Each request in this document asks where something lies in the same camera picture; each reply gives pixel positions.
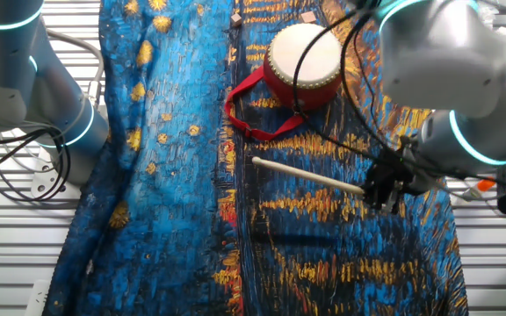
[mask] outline metal grate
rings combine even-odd
[[[48,28],[98,47],[99,7],[95,0],[46,0],[43,15]],[[495,20],[495,27],[501,25],[506,25],[505,16]],[[97,60],[70,44],[52,40],[52,46],[86,90],[97,70]],[[39,151],[35,146],[29,148]],[[18,158],[35,166],[25,150],[19,151]],[[32,173],[13,161],[4,163],[2,169],[15,186],[30,190]],[[465,188],[456,181],[449,181],[449,186]],[[51,206],[18,204],[0,195],[0,315],[23,316],[34,282],[51,278],[76,204],[75,200]],[[506,219],[498,219],[483,203],[454,207],[454,214],[470,315],[506,316]]]

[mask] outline orange object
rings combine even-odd
[[[478,188],[479,191],[485,192],[485,191],[493,188],[494,185],[495,185],[495,183],[493,181],[490,181],[490,180],[481,180],[481,181],[478,182],[478,184],[476,186],[477,186],[477,188]]]

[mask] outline gray robot arm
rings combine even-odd
[[[506,36],[474,1],[397,4],[380,16],[384,91],[436,110],[415,136],[416,158],[468,173],[506,165]]]
[[[71,153],[69,181],[84,183],[108,134],[94,109],[50,46],[40,17],[42,0],[0,0],[0,132],[25,122],[62,130]],[[49,137],[37,140],[57,155]]]

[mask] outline blue fabric with yellow pattern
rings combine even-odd
[[[344,0],[103,0],[111,137],[83,189],[44,315],[465,315],[454,218],[442,193],[407,197],[399,216],[250,163],[252,155],[362,183],[371,162],[301,128],[244,140],[222,115],[228,89],[262,63],[283,27]],[[243,24],[229,27],[239,13]],[[344,40],[351,24],[338,27]],[[359,49],[380,86],[374,27]],[[351,89],[370,94],[352,53]],[[377,100],[380,128],[415,131],[427,112]],[[275,130],[291,113],[261,83],[236,115]],[[343,98],[312,116],[377,154]]]

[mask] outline drumstick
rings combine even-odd
[[[328,178],[326,176],[320,176],[320,175],[316,175],[315,173],[311,173],[311,172],[307,172],[307,171],[304,171],[301,169],[289,167],[289,166],[286,166],[282,163],[269,162],[269,161],[266,161],[266,160],[261,159],[259,157],[253,157],[253,163],[258,166],[265,167],[267,169],[272,169],[275,171],[283,172],[283,173],[286,173],[287,175],[290,175],[290,176],[297,176],[302,179],[306,179],[306,180],[310,180],[310,181],[313,181],[316,183],[327,185],[331,188],[344,190],[344,191],[347,191],[352,194],[357,194],[357,195],[364,195],[365,194],[365,191],[356,185],[344,183],[341,181],[337,181],[335,179]]]

